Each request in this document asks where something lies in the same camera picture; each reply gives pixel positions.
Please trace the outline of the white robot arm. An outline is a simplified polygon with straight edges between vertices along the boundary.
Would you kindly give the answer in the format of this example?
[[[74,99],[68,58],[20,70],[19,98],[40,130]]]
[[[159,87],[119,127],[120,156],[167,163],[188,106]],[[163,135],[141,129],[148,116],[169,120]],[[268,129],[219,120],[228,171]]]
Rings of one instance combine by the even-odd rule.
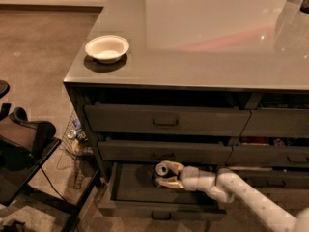
[[[230,169],[222,168],[212,173],[164,160],[155,167],[154,172],[155,181],[162,187],[201,191],[209,198],[223,203],[240,199],[271,232],[309,232],[308,208],[294,217]]]

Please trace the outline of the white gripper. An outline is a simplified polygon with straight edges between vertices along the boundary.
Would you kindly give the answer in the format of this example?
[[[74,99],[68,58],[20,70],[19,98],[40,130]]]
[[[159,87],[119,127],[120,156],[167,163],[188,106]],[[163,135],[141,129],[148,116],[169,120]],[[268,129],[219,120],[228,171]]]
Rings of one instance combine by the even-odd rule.
[[[169,189],[185,189],[188,191],[210,191],[215,187],[215,174],[200,170],[196,167],[180,164],[179,162],[167,161],[167,167],[176,175],[180,173],[180,181],[168,181],[157,179],[157,183]]]

